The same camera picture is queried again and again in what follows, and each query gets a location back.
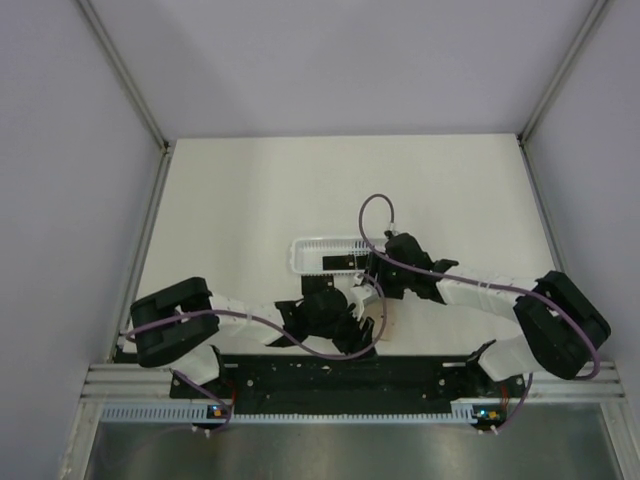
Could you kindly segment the beige card holder wallet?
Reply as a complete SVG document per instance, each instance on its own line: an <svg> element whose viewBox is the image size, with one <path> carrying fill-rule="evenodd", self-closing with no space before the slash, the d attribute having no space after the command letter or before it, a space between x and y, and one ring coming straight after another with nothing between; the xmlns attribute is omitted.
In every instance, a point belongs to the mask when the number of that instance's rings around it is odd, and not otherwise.
<svg viewBox="0 0 640 480"><path fill-rule="evenodd" d="M380 302L367 308L366 317L371 318L374 321L372 337L376 338L377 336L380 336L380 342L389 344L393 340L396 330L396 305L393 302L387 304L385 328L382 328L383 308Z"/></svg>

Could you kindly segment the black VIP card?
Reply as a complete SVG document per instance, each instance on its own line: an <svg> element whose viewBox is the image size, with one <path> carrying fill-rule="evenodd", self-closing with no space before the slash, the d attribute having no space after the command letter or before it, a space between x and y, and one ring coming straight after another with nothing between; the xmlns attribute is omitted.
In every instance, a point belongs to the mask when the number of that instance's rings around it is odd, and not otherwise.
<svg viewBox="0 0 640 480"><path fill-rule="evenodd" d="M303 296L313 295L335 287L333 275L305 275L301 277L301 293Z"/></svg>

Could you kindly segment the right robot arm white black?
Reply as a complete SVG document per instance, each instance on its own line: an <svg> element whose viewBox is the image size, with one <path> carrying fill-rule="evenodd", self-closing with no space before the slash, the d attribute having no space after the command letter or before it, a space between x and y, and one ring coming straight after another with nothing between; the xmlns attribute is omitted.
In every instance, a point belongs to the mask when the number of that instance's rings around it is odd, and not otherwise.
<svg viewBox="0 0 640 480"><path fill-rule="evenodd" d="M366 271L389 299L411 291L423 300L466 307L504 318L518 335L489 340L469 357L469 388L487 396L503 380L545 371L560 379L582 378L588 362L598 363L599 348L611 327L577 285L551 270L533 278L514 278L465 268L456 260L433 260L408 233L388 234L383 250L373 250Z"/></svg>

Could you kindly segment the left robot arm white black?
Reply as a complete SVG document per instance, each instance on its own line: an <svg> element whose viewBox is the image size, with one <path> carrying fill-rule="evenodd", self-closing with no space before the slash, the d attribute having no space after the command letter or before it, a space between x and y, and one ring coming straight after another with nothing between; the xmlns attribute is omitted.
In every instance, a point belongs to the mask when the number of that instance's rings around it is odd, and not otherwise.
<svg viewBox="0 0 640 480"><path fill-rule="evenodd" d="M378 338L365 311L380 299L379 289L363 281L347 294L329 286L297 300L253 306L215 295L204 278L191 277L135 301L125 338L135 345L138 365L176 370L212 397L227 382L218 336L299 347L327 360L366 358Z"/></svg>

